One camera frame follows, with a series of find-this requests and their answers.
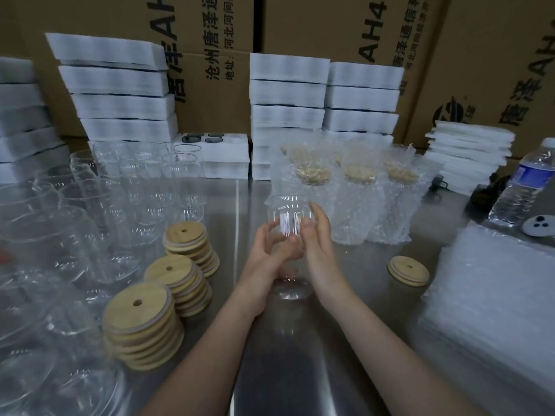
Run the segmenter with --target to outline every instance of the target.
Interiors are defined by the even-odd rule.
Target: water bottle cap
[[[542,146],[548,147],[548,148],[555,148],[555,137],[546,137],[542,141]]]

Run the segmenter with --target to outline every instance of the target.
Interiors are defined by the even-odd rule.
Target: plastic water bottle
[[[507,187],[489,212],[488,220],[506,227],[521,223],[554,174],[555,138],[550,137],[520,161]]]

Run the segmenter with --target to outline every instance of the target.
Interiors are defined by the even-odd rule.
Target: hand
[[[333,299],[352,291],[335,259],[328,217],[316,203],[311,202],[310,209],[316,217],[316,224],[308,217],[303,217],[301,236],[305,244],[310,282],[322,305],[329,308]]]
[[[252,317],[259,315],[266,307],[267,296],[275,279],[295,277],[297,269],[283,268],[281,265],[285,261],[301,258],[304,254],[299,249],[300,240],[296,235],[286,238],[279,232],[268,233],[276,224],[263,224],[256,231],[249,258],[235,288],[235,295]],[[271,252],[278,242],[281,242],[279,249]]]

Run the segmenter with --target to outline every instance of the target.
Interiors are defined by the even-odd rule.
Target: forearm
[[[479,415],[350,289],[329,310],[394,416]]]
[[[252,322],[232,294],[141,416],[224,415]]]

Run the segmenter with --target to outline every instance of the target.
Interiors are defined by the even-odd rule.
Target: stainless steel table
[[[127,414],[135,414],[210,325],[228,298],[246,260],[256,228],[266,220],[269,182],[209,180],[205,221],[221,266],[211,277],[210,307],[186,321],[180,352],[163,367],[128,373]],[[422,262],[434,274],[440,250],[468,223],[468,197],[441,191],[415,215],[412,242],[385,246],[365,242],[335,246],[355,292],[401,338],[415,341],[415,319],[425,288],[393,279],[386,263],[395,255]],[[253,324],[232,395],[230,415],[382,415],[387,409],[335,321],[312,295],[307,300],[271,296]]]

